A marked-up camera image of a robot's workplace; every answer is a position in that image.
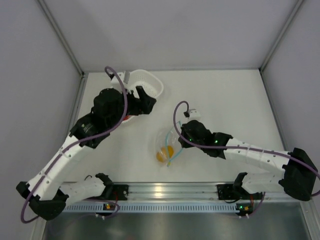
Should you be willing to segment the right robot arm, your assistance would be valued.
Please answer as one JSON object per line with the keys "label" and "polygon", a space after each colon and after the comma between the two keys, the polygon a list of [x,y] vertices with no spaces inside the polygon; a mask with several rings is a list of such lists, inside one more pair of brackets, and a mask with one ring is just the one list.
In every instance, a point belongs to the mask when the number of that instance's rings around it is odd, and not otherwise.
{"label": "right robot arm", "polygon": [[240,199],[250,194],[283,192],[290,197],[309,201],[319,172],[308,154],[300,148],[292,151],[262,149],[222,132],[210,132],[191,120],[181,126],[178,141],[185,149],[196,147],[212,158],[235,161],[263,170],[241,172],[233,182],[233,192]]}

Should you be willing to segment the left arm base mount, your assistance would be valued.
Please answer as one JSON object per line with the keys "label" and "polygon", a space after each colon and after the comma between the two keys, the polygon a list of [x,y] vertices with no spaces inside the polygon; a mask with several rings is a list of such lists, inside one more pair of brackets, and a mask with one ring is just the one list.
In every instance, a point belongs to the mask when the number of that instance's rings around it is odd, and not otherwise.
{"label": "left arm base mount", "polygon": [[129,185],[127,184],[112,184],[105,187],[102,194],[97,196],[98,200],[108,201],[127,201]]}

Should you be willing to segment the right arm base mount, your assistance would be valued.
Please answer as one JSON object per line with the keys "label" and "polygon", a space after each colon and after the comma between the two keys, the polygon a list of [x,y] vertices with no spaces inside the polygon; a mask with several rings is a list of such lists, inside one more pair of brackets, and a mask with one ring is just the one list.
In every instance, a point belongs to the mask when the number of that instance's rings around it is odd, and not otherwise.
{"label": "right arm base mount", "polygon": [[219,200],[235,201],[235,200],[249,200],[250,194],[240,186],[233,186],[233,184],[218,184],[217,193]]}

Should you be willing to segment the orange fake food piece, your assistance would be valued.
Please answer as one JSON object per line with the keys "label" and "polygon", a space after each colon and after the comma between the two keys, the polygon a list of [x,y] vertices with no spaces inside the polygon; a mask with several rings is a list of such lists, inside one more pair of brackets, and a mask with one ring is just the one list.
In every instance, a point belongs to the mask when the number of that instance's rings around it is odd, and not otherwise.
{"label": "orange fake food piece", "polygon": [[155,155],[156,159],[164,163],[173,157],[175,151],[171,145],[161,147],[160,151],[158,151]]}

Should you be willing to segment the clear zip top bag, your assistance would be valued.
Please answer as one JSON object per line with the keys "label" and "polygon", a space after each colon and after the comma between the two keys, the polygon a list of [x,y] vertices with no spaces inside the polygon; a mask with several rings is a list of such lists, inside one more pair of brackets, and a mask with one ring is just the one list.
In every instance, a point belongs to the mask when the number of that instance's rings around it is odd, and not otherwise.
{"label": "clear zip top bag", "polygon": [[[159,162],[156,159],[156,153],[161,150],[161,147],[172,146],[174,149],[174,155],[166,162]],[[166,126],[159,129],[154,139],[154,155],[155,159],[162,165],[170,167],[172,162],[182,153],[183,149],[179,142],[179,135],[175,129],[175,126]]]}

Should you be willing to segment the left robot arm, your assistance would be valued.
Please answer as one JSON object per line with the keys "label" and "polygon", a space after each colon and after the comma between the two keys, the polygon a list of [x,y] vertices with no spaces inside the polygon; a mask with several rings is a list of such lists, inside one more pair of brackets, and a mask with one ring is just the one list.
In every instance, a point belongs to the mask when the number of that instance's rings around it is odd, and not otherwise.
{"label": "left robot arm", "polygon": [[89,198],[110,200],[114,184],[108,175],[97,173],[86,180],[64,184],[70,172],[115,130],[126,116],[148,115],[157,100],[142,86],[119,92],[106,88],[94,98],[90,112],[79,118],[63,145],[31,180],[16,186],[24,207],[46,221],[56,218],[67,206]]}

